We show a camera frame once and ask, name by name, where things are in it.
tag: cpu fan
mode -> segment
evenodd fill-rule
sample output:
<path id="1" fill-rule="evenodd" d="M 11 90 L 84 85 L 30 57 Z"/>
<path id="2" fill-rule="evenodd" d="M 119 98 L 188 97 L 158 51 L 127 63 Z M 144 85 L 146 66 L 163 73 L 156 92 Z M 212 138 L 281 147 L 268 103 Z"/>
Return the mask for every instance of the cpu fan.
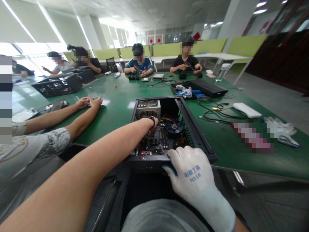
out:
<path id="1" fill-rule="evenodd" d="M 184 127 L 180 121 L 170 121 L 166 124 L 165 127 L 168 137 L 170 138 L 178 138 L 180 133 L 183 131 Z"/>

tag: green table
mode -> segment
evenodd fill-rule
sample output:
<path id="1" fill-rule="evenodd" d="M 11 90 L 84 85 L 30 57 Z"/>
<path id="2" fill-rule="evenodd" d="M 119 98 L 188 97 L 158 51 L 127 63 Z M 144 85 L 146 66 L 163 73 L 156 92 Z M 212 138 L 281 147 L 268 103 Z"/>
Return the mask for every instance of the green table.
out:
<path id="1" fill-rule="evenodd" d="M 165 72 L 165 77 L 168 78 L 169 74 L 172 73 Z M 177 76 L 172 78 L 174 80 L 179 80 Z M 194 78 L 196 78 L 196 76 L 190 74 L 187 80 Z M 203 79 L 212 83 L 215 82 L 214 79 L 205 77 L 205 74 Z M 116 79 L 113 75 L 102 76 L 98 77 L 98 80 L 84 86 L 77 94 L 69 94 L 48 99 L 44 98 L 31 85 L 25 84 L 15 86 L 13 88 L 13 114 L 31 107 L 38 109 L 53 101 L 66 100 L 69 104 L 73 104 L 77 101 L 76 96 L 81 98 L 89 94 L 92 97 L 97 97 L 99 95 L 102 97 L 105 106 L 102 106 L 91 125 L 74 141 L 75 144 L 88 146 L 109 132 L 129 123 L 136 98 L 173 95 L 170 86 L 164 83 L 159 83 L 152 88 L 149 88 L 147 85 L 156 82 L 157 81 L 142 82 L 141 80 L 129 81 L 124 73 Z M 235 97 L 233 99 L 223 99 L 220 103 L 230 103 L 231 106 L 235 102 L 243 102 L 260 112 L 263 116 L 278 117 L 251 98 L 242 94 L 239 90 L 232 90 L 235 87 L 228 81 L 223 80 L 219 85 L 231 89 L 227 95 L 233 95 L 233 97 Z M 186 101 L 186 103 L 220 159 L 213 164 L 214 166 L 309 181 L 309 136 L 300 130 L 293 135 L 293 138 L 301 145 L 300 148 L 292 148 L 278 143 L 276 153 L 251 153 L 245 148 L 245 144 L 241 142 L 241 139 L 234 133 L 230 125 L 204 121 L 200 119 L 199 116 L 204 115 L 207 110 L 194 100 Z M 208 106 L 215 105 L 206 102 L 202 104 Z M 69 125 L 86 110 L 87 109 L 80 110 L 55 128 Z M 233 109 L 226 110 L 225 113 L 239 115 L 239 113 Z M 211 114 L 208 117 L 216 118 L 215 115 Z M 235 119 L 235 122 L 237 121 L 249 122 L 249 120 Z M 262 120 L 256 119 L 254 126 L 257 127 L 257 130 L 262 131 Z"/>

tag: chair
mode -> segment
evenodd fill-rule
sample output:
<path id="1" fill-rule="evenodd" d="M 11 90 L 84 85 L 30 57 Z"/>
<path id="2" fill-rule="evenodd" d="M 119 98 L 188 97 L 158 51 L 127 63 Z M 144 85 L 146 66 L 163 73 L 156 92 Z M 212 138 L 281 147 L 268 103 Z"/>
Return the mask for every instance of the chair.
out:
<path id="1" fill-rule="evenodd" d="M 107 64 L 107 67 L 108 67 L 108 71 L 111 71 L 112 73 L 118 72 L 118 68 L 117 68 L 117 65 L 115 63 L 114 57 L 106 59 L 106 64 Z"/>

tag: wristwatch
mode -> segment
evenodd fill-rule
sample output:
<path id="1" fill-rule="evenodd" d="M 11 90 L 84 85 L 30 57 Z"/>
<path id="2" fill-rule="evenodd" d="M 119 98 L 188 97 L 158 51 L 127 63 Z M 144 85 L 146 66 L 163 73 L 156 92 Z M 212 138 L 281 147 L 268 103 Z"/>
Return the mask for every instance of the wristwatch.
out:
<path id="1" fill-rule="evenodd" d="M 155 119 L 154 119 L 154 117 L 144 115 L 142 118 L 149 118 L 149 119 L 151 119 L 154 122 L 154 125 L 151 128 L 154 128 L 154 126 L 155 126 Z"/>

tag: white glove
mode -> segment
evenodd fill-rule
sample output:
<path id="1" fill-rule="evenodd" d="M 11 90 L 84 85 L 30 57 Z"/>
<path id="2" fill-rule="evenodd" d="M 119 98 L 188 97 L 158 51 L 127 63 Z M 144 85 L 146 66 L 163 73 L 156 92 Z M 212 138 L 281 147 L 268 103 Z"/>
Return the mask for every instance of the white glove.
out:
<path id="1" fill-rule="evenodd" d="M 211 165 L 199 148 L 178 147 L 167 152 L 174 171 L 163 166 L 173 190 L 195 207 L 215 232 L 231 232 L 235 226 L 234 210 L 215 186 Z"/>

